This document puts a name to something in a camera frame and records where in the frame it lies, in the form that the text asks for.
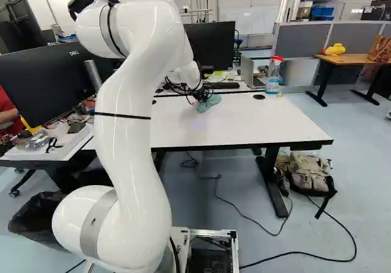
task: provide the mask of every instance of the red bottle cap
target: red bottle cap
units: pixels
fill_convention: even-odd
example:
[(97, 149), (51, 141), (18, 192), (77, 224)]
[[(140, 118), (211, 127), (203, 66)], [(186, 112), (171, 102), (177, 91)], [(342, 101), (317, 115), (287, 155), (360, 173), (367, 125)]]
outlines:
[(271, 59), (274, 59), (274, 60), (279, 60), (281, 62), (283, 62), (283, 57), (282, 56), (277, 56), (277, 55), (274, 55), (272, 57), (270, 57)]

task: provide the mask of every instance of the whiteboard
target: whiteboard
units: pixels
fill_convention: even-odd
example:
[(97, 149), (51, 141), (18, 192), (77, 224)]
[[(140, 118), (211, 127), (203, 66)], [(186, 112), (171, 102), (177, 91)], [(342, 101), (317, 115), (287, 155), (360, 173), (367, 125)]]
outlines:
[(279, 11), (278, 6), (221, 8), (221, 21), (235, 21), (240, 35), (271, 34)]

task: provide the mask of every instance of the floor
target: floor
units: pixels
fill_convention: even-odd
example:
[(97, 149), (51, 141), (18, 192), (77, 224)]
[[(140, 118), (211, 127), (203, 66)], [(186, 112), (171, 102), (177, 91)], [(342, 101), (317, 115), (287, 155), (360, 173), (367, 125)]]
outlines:
[[(335, 142), (318, 153), (331, 158), (338, 194), (327, 210), (343, 222), (354, 235), (358, 254), (352, 263), (328, 263), (310, 257), (287, 256), (256, 267), (253, 272), (389, 272), (391, 253), (391, 186), (389, 159), (391, 121), (386, 111), (391, 101), (379, 98), (374, 106), (352, 93), (326, 93), (329, 107), (319, 106), (302, 93), (285, 95), (322, 127)], [(316, 208), (303, 196), (291, 193), (294, 208), (280, 236), (274, 238), (213, 197), (213, 181), (200, 177), (222, 174), (218, 193), (235, 203), (244, 214), (255, 218), (272, 231), (281, 220), (275, 215), (250, 150), (191, 152), (201, 161), (196, 169), (180, 167), (185, 153), (171, 153), (161, 176), (169, 196), (174, 225), (189, 228), (236, 229), (239, 237), (239, 260), (247, 264), (290, 250), (317, 253), (329, 258), (349, 258), (353, 245), (348, 235), (323, 215), (313, 216)], [(38, 173), (22, 189), (18, 198), (8, 191), (21, 175), (12, 169), (0, 174), (0, 264), (2, 272), (65, 272), (81, 259), (47, 249), (7, 231), (12, 215), (31, 196), (56, 187)], [(81, 273), (82, 267), (73, 272)], [(104, 273), (102, 269), (93, 272)]]

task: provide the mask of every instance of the person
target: person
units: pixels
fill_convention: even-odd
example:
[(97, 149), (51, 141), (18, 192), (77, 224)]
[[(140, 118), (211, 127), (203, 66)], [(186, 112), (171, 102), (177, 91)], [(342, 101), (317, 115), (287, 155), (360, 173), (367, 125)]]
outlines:
[(1, 132), (16, 136), (20, 131), (26, 128), (20, 120), (19, 112), (15, 105), (13, 105), (11, 99), (0, 86), (0, 127), (9, 122), (12, 122), (12, 124), (6, 129), (2, 129)]

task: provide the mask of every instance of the red shirt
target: red shirt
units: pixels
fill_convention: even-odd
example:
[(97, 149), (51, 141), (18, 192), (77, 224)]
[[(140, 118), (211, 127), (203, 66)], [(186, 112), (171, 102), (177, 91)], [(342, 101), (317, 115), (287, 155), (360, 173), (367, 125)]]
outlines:
[[(11, 102), (10, 98), (8, 98), (4, 89), (0, 86), (0, 112), (8, 111), (13, 108), (16, 108), (15, 105), (13, 105), (13, 103)], [(25, 128), (26, 127), (18, 117), (16, 120), (13, 121), (13, 125), (5, 129), (4, 131), (7, 134), (12, 134), (13, 136), (15, 136)]]

